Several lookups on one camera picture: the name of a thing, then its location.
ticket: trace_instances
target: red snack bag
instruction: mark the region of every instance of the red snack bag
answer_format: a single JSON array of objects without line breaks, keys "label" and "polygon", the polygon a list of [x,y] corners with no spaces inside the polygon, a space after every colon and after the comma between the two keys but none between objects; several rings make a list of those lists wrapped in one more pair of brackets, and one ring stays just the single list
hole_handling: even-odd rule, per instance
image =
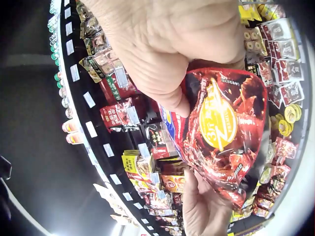
[{"label": "red snack bag", "polygon": [[299,81],[291,82],[279,88],[284,105],[304,100],[304,93]]},{"label": "red snack bag", "polygon": [[257,198],[256,200],[257,206],[270,210],[273,206],[273,202],[264,198]]},{"label": "red snack bag", "polygon": [[105,126],[137,125],[144,118],[144,112],[139,108],[140,97],[127,98],[124,102],[106,106],[100,109]]},{"label": "red snack bag", "polygon": [[275,70],[275,78],[277,84],[304,80],[299,61],[277,60],[275,62]]},{"label": "red snack bag", "polygon": [[203,68],[187,73],[183,91],[198,91],[188,118],[161,107],[181,158],[224,198],[241,208],[238,189],[256,159],[265,123],[266,88],[247,71]]},{"label": "red snack bag", "polygon": [[164,123],[149,124],[145,129],[146,137],[151,142],[151,153],[154,159],[177,155]]},{"label": "red snack bag", "polygon": [[176,175],[161,175],[165,189],[173,193],[183,193],[185,177]]},{"label": "red snack bag", "polygon": [[266,218],[268,216],[269,211],[264,210],[260,207],[255,207],[253,210],[253,214],[256,216],[264,217]]},{"label": "red snack bag", "polygon": [[127,77],[127,83],[127,86],[120,88],[115,73],[101,80],[100,87],[105,95],[108,104],[115,104],[120,99],[129,98],[137,93],[137,89],[131,83],[129,77]]},{"label": "red snack bag", "polygon": [[294,159],[297,152],[297,146],[292,142],[277,137],[276,138],[276,155],[284,156],[285,158]]}]

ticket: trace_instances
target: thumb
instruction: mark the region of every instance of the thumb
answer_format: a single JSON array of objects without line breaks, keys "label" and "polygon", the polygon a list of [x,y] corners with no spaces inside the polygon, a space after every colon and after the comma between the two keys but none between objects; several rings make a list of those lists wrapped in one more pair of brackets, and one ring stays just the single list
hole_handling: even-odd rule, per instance
[{"label": "thumb", "polygon": [[198,202],[198,181],[193,172],[189,169],[184,170],[185,185],[183,194],[183,212],[191,212]]}]

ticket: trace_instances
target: yellow circular logo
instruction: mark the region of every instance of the yellow circular logo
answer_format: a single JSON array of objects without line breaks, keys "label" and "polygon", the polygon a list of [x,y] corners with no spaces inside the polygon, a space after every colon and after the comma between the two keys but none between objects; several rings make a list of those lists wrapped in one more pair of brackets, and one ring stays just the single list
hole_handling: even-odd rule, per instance
[{"label": "yellow circular logo", "polygon": [[221,97],[215,79],[207,87],[208,96],[204,99],[199,113],[200,131],[205,141],[223,151],[231,143],[237,131],[237,117],[232,106]]}]

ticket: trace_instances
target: price tag holder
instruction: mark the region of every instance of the price tag holder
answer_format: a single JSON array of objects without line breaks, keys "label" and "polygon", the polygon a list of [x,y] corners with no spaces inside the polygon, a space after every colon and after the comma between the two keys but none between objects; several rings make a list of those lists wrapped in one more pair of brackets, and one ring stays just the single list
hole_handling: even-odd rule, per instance
[{"label": "price tag holder", "polygon": [[97,137],[97,133],[95,131],[92,121],[86,122],[85,125],[88,128],[91,138]]},{"label": "price tag holder", "polygon": [[109,175],[109,176],[111,177],[111,179],[113,180],[115,185],[121,184],[121,181],[119,180],[117,175],[113,174],[113,175]]},{"label": "price tag holder", "polygon": [[70,7],[65,10],[65,19],[67,19],[69,16],[71,16],[71,9],[70,9]]},{"label": "price tag holder", "polygon": [[69,36],[70,34],[72,34],[72,22],[66,24],[66,35]]},{"label": "price tag holder", "polygon": [[142,157],[151,157],[148,147],[146,146],[146,143],[138,144],[138,148]]},{"label": "price tag holder", "polygon": [[133,200],[132,197],[131,197],[131,195],[130,195],[130,193],[123,193],[123,196],[125,197],[125,199],[126,199],[127,201],[132,201],[132,200]]},{"label": "price tag holder", "polygon": [[86,92],[85,94],[83,94],[83,97],[90,108],[95,106],[95,102],[89,92]]},{"label": "price tag holder", "polygon": [[129,117],[130,122],[131,122],[133,125],[138,125],[138,124],[140,124],[139,117],[138,117],[136,108],[135,108],[134,106],[127,108],[127,114],[128,114],[128,117]]},{"label": "price tag holder", "polygon": [[67,54],[68,54],[68,56],[69,56],[71,53],[74,53],[74,48],[73,48],[72,39],[69,40],[68,42],[66,42],[66,47],[67,47]]},{"label": "price tag holder", "polygon": [[70,71],[71,71],[72,81],[73,82],[78,81],[80,79],[80,76],[79,76],[77,64],[71,66]]},{"label": "price tag holder", "polygon": [[114,156],[112,147],[110,146],[109,143],[104,144],[104,145],[103,145],[103,148],[104,148],[104,150],[105,150],[105,152],[106,152],[106,155],[107,155],[108,157]]}]

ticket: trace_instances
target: hand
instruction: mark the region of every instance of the hand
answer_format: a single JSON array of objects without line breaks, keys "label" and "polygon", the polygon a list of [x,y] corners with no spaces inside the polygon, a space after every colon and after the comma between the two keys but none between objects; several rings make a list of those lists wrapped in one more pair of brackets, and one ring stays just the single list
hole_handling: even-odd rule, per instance
[{"label": "hand", "polygon": [[137,88],[182,117],[179,87],[190,59],[243,69],[237,0],[82,0],[93,12]]},{"label": "hand", "polygon": [[226,236],[232,205],[219,197],[200,174],[185,170],[183,218],[187,236]]}]

